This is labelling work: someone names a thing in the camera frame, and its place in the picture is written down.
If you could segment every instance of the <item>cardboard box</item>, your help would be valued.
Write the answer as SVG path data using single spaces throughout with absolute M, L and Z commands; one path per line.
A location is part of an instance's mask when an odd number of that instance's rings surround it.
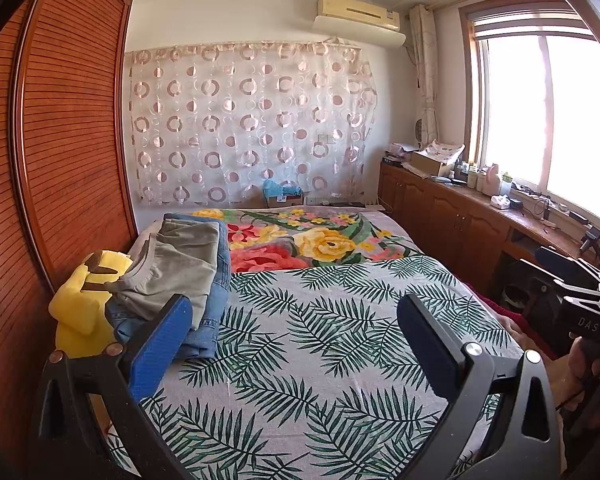
M 449 171 L 451 171 L 456 162 L 450 162 L 445 164 L 443 162 L 438 162 L 433 158 L 429 158 L 426 155 L 423 155 L 418 152 L 411 153 L 411 165 L 417 170 L 423 171 L 424 173 L 435 175 L 435 176 L 448 176 Z
M 275 207 L 289 207 L 289 206 L 299 206 L 304 204 L 304 193 L 300 193 L 299 195 L 285 195 L 283 196 L 284 201 L 280 202 L 280 197 L 278 196 L 270 196 L 267 198 L 267 207 L 275 208 Z

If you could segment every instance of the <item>jar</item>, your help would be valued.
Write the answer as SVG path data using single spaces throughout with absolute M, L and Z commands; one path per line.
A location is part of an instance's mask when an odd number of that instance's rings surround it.
M 509 173 L 505 173 L 502 175 L 502 184 L 500 185 L 500 194 L 507 195 L 511 193 L 511 183 L 513 182 L 513 177 Z
M 475 189 L 478 184 L 478 169 L 475 166 L 469 168 L 469 175 L 466 178 L 466 185 L 471 189 Z
M 487 180 L 487 173 L 483 170 L 478 171 L 478 182 L 475 185 L 475 189 L 482 192 L 485 180 Z

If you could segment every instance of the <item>floral bedspread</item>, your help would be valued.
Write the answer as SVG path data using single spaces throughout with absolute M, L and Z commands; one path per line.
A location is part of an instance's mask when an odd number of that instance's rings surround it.
M 192 213 L 228 226 L 232 272 L 305 269 L 408 256 L 418 248 L 390 218 L 389 230 L 364 209 L 297 207 L 204 209 Z
M 245 272 L 232 277 L 217 357 L 171 365 L 141 406 L 193 479 L 393 480 L 446 408 L 397 325 L 407 293 L 464 341 L 522 354 L 462 283 L 419 253 Z M 454 473 L 471 463 L 496 402 Z M 133 470 L 115 430 L 108 442 Z

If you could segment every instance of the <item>wooden wardrobe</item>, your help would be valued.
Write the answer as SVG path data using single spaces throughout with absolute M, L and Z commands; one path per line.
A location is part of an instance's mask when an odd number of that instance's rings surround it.
M 98 249 L 137 233 L 122 152 L 131 0 L 27 0 L 0 33 L 0 450 L 22 468 L 47 305 Z

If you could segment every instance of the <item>gray t-shirt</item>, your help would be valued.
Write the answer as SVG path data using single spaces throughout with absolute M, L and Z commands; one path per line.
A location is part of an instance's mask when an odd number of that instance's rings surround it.
M 106 289 L 120 305 L 149 320 L 173 294 L 183 294 L 191 301 L 196 330 L 216 275 L 218 237 L 216 222 L 165 220 L 127 272 Z

